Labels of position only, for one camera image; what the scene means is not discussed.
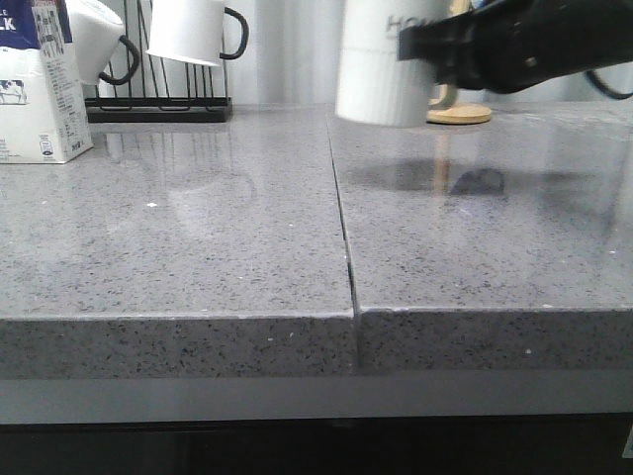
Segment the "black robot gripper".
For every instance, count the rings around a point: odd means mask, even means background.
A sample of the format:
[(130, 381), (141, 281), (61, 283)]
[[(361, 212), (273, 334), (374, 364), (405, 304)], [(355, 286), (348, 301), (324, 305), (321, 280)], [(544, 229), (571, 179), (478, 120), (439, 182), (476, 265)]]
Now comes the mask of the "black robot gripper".
[(581, 73), (601, 93), (615, 94), (596, 72), (632, 60), (632, 3), (484, 1), (399, 33), (399, 61), (456, 63), (469, 52), (470, 88), (510, 94)]

